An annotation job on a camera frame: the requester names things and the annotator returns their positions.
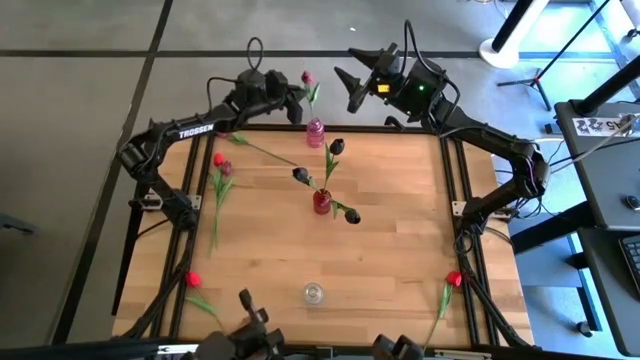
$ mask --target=wooden table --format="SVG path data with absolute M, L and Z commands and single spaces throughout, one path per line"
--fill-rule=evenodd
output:
M 322 184 L 324 149 L 306 146 L 305 133 L 242 134 L 305 166 Z M 330 214 L 315 214 L 312 191 L 293 179 L 292 166 L 249 146 L 216 139 L 214 151 L 233 163 L 234 187 L 220 210 L 219 246 L 211 255 L 216 211 L 211 185 L 204 195 L 192 264 L 203 279 L 201 292 L 227 331 L 246 317 L 238 301 L 238 292 L 246 287 L 256 306 L 267 309 L 269 328 L 281 328 L 290 344 L 370 346 L 380 333 L 424 342 L 437 317 L 444 278 L 458 269 L 439 142 L 433 136 L 408 134 L 326 136 L 328 142 L 345 139 L 346 149 L 328 188 L 336 199 L 358 209 L 359 225 L 348 224 L 342 216 L 334 220 Z M 176 187 L 188 149 L 188 142 L 175 144 L 160 169 Z M 490 155 L 466 144 L 465 154 L 474 195 L 494 189 Z M 141 230 L 162 219 L 161 213 L 146 214 Z M 489 226 L 507 232 L 496 220 Z M 129 329 L 158 291 L 170 232 L 171 226 L 164 225 L 136 244 L 114 335 Z M 490 232 L 481 239 L 492 298 L 520 336 L 532 343 L 511 245 Z M 303 288 L 310 282 L 325 290 L 320 305 L 304 301 Z M 187 291 L 187 296 L 198 295 L 194 289 Z M 481 340 L 487 343 L 482 306 L 475 300 Z M 165 334 L 173 301 L 166 308 Z M 463 296 L 456 290 L 430 344 L 467 346 L 467 328 Z M 214 330 L 219 326 L 211 316 L 185 304 L 180 338 L 199 340 Z

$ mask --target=concrete floor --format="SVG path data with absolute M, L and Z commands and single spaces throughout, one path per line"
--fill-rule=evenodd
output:
M 6 49 L 147 50 L 163 3 L 4 0 L 0 3 L 0 55 Z M 160 50 L 244 50 L 253 35 L 259 35 L 267 49 L 375 49 L 391 41 L 400 43 L 402 22 L 408 17 L 414 21 L 421 50 L 475 52 L 504 21 L 491 3 L 458 0 L 427 6 L 411 0 L 390 4 L 382 0 L 355 0 L 348 7 L 337 0 L 176 1 Z M 507 10 L 512 6 L 505 5 Z M 557 51 L 589 15 L 585 5 L 549 5 L 523 42 L 523 51 Z M 333 23 L 327 25 L 330 16 Z M 550 26 L 563 31 L 549 34 L 545 29 Z M 610 49 L 592 24 L 570 51 Z M 205 79 L 233 77 L 247 67 L 244 58 L 157 58 L 137 103 L 133 95 L 144 60 L 0 56 L 0 164 L 5 169 L 0 177 L 0 212 L 40 228 L 38 235 L 28 238 L 0 233 L 0 317 L 11 328 L 0 334 L 0 347 L 34 346 L 49 340 L 130 107 L 140 106 L 137 130 L 144 128 L 149 117 L 162 121 L 203 111 Z M 461 89 L 460 105 L 470 116 L 525 138 L 541 137 L 542 126 L 553 122 L 553 113 L 543 108 L 535 90 L 495 86 L 530 78 L 548 60 L 523 60 L 512 70 L 494 69 L 479 59 L 436 61 Z M 311 71 L 323 83 L 316 113 L 327 123 L 381 124 L 386 115 L 397 114 L 373 99 L 357 115 L 348 114 L 346 93 L 333 66 L 366 74 L 364 67 L 344 58 L 266 58 L 261 69 L 279 69 L 290 79 L 297 79 L 303 69 Z M 613 60 L 561 60 L 545 75 L 543 84 L 552 102 L 565 101 L 585 96 L 617 70 Z M 212 91 L 214 101 L 229 90 L 228 84 L 217 85 Z M 634 98 L 624 90 L 616 99 Z M 286 122 L 283 114 L 258 121 Z M 554 149 L 553 144 L 543 145 L 547 154 Z M 496 160 L 496 167 L 502 165 Z M 111 302 L 133 186 L 126 174 L 120 174 L 70 341 L 106 339 L 111 333 Z M 552 180 L 545 204 L 551 211 L 560 211 L 581 196 L 575 172 L 566 170 Z M 580 306 L 577 296 L 557 300 L 560 297 L 550 293 L 528 293 L 527 299 L 542 299 L 560 313 Z M 539 345 L 572 353 L 593 351 L 594 346 L 586 345 L 593 339 L 558 340 L 574 334 L 545 325 L 542 317 L 530 311 Z M 549 340 L 549 329 L 554 341 Z M 598 346 L 598 354 L 620 357 L 610 334 L 603 336 L 609 340 L 598 342 L 606 343 Z

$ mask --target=metal bracket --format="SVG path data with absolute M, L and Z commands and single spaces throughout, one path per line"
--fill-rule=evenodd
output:
M 202 196 L 201 195 L 187 195 L 189 200 L 191 200 L 191 205 L 194 210 L 200 210 L 202 206 Z M 142 203 L 142 210 L 161 210 L 162 209 L 162 198 L 156 194 L 153 190 L 149 191 L 147 195 L 144 196 L 144 200 Z
M 451 209 L 453 211 L 453 216 L 462 217 L 462 212 L 464 211 L 465 206 L 467 206 L 466 201 L 452 201 Z M 509 215 L 508 211 L 500 211 L 500 212 L 496 211 L 492 213 L 490 217 L 492 219 L 504 219 L 504 220 L 511 219 L 511 216 Z
M 491 360 L 491 354 L 457 350 L 434 350 L 434 357 L 455 360 Z

